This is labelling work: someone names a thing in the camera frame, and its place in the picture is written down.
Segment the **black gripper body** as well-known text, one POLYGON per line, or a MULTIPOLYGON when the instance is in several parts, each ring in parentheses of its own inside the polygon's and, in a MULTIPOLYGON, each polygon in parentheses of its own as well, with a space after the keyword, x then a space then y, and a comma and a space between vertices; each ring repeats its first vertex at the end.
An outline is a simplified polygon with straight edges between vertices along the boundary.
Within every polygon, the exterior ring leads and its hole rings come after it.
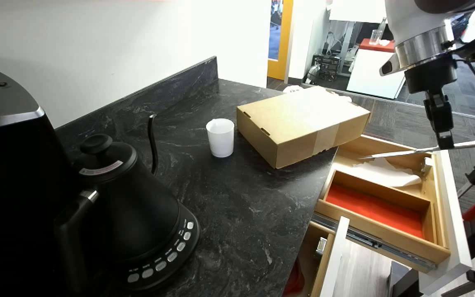
POLYGON ((436 132, 449 132, 454 128, 453 107, 443 92, 446 84, 456 81, 454 67, 456 61, 444 56, 407 71, 408 91, 411 94, 426 94, 426 114, 436 132))

